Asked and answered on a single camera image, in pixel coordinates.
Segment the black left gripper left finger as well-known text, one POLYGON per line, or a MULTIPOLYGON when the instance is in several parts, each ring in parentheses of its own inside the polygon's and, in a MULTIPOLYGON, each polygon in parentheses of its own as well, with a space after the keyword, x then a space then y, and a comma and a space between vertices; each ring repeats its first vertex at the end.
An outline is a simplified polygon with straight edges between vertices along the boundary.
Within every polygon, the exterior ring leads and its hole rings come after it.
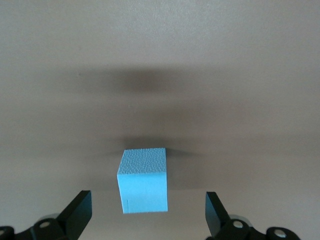
POLYGON ((16 233, 0 226, 0 240, 78 240, 92 218, 92 193, 82 190, 56 218, 44 218, 16 233))

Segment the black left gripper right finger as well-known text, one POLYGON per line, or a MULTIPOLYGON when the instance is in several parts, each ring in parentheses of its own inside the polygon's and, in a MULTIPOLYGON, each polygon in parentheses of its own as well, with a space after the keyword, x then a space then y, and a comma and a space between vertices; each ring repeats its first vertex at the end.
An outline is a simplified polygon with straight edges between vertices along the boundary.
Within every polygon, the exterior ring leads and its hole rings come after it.
POLYGON ((206 193, 205 220, 210 231, 206 240, 299 240, 287 228, 273 226, 261 233, 246 221, 230 217, 216 192, 206 193))

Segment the light blue foam block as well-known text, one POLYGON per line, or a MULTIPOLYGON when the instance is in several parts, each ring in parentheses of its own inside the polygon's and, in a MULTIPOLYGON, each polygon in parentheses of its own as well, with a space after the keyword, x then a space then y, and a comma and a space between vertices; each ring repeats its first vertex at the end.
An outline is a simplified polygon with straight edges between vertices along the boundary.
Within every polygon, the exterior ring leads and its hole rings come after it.
POLYGON ((117 183, 124 214, 167 212, 166 149, 126 149, 117 183))

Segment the brown table cover sheet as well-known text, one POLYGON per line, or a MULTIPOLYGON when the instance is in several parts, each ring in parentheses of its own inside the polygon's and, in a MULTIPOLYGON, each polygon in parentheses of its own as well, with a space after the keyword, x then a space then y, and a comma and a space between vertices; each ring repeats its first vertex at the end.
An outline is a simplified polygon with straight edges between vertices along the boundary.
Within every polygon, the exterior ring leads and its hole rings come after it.
POLYGON ((320 240, 320 0, 0 0, 0 226, 82 190, 80 240, 205 240, 210 191, 320 240), (123 153, 153 148, 168 211, 124 214, 123 153))

